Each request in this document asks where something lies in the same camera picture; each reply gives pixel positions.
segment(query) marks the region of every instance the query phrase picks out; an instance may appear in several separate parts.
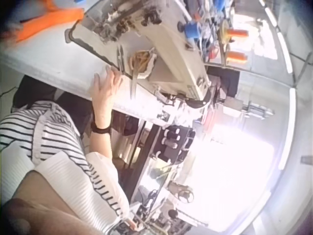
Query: black cable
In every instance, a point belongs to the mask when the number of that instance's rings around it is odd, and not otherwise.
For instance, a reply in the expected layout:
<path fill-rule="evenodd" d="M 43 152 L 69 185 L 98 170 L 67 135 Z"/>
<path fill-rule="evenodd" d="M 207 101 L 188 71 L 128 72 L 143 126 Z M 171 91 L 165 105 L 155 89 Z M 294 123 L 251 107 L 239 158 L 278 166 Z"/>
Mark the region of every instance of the black cable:
<path fill-rule="evenodd" d="M 17 87 L 12 87 L 10 90 L 8 90 L 8 91 L 6 91 L 6 92 L 3 92 L 2 94 L 0 94 L 0 98 L 1 98 L 2 96 L 4 96 L 5 94 L 10 93 L 10 92 L 13 91 L 14 89 L 17 89 Z"/>

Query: black watch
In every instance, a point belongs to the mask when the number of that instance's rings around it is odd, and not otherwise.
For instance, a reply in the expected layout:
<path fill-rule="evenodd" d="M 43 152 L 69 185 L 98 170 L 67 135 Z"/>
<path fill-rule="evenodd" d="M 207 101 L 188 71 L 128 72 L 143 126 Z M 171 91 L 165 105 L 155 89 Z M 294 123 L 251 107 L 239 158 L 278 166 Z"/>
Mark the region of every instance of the black watch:
<path fill-rule="evenodd" d="M 98 134 L 111 134 L 111 125 L 109 125 L 107 128 L 105 129 L 100 129 L 97 127 L 96 123 L 94 122 L 94 120 L 91 122 L 91 130 L 94 133 L 98 133 Z"/>

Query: fabric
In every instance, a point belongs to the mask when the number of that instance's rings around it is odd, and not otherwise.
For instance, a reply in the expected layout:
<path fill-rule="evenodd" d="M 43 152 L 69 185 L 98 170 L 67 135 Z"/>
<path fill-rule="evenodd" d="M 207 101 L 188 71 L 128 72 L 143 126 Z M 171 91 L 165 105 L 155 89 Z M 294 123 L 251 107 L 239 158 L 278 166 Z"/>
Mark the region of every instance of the fabric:
<path fill-rule="evenodd" d="M 85 156 L 78 130 L 59 105 L 37 101 L 31 109 L 23 107 L 7 116 L 0 124 L 0 150 L 6 200 L 25 174 L 35 170 L 96 229 L 105 232 L 128 217 L 129 204 L 116 168 L 98 153 Z"/>

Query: hand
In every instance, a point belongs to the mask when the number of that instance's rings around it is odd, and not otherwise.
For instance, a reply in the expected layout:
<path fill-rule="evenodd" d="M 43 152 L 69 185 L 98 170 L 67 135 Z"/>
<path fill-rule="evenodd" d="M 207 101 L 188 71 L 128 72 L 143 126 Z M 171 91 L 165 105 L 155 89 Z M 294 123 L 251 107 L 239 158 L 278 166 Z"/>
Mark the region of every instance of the hand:
<path fill-rule="evenodd" d="M 101 84 L 103 78 L 97 73 L 94 74 L 91 92 L 95 123 L 100 129 L 105 129 L 110 125 L 116 94 L 123 83 L 122 75 L 116 68 L 106 66 L 106 70 L 107 76 L 103 84 Z"/>

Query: white sleeve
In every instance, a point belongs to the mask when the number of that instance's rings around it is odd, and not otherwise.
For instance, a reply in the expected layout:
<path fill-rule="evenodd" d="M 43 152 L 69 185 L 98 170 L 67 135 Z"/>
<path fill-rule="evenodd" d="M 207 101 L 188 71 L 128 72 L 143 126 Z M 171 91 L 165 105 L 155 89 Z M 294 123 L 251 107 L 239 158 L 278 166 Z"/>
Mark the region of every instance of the white sleeve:
<path fill-rule="evenodd" d="M 95 168 L 100 178 L 106 182 L 106 187 L 114 193 L 123 211 L 123 218 L 127 218 L 130 213 L 128 199 L 118 183 L 118 173 L 112 160 L 98 152 L 91 152 L 86 155 L 86 160 Z"/>

